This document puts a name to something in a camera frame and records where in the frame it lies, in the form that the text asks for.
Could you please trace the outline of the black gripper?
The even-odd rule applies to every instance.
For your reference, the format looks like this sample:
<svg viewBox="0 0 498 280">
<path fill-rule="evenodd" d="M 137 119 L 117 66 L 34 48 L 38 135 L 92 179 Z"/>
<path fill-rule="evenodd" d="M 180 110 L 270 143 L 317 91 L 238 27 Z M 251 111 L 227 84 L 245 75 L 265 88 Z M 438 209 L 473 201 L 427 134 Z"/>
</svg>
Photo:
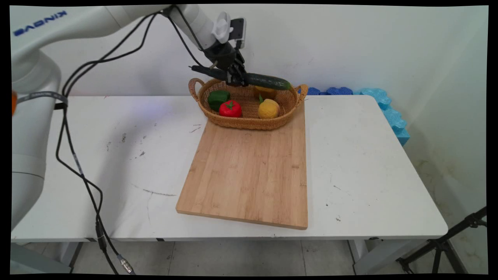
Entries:
<svg viewBox="0 0 498 280">
<path fill-rule="evenodd" d="M 226 72 L 226 83 L 230 86 L 247 87 L 247 71 L 244 67 L 244 58 L 240 50 L 231 45 L 231 43 L 215 43 L 209 48 L 204 49 L 204 55 L 215 66 L 210 66 L 210 72 Z"/>
</svg>

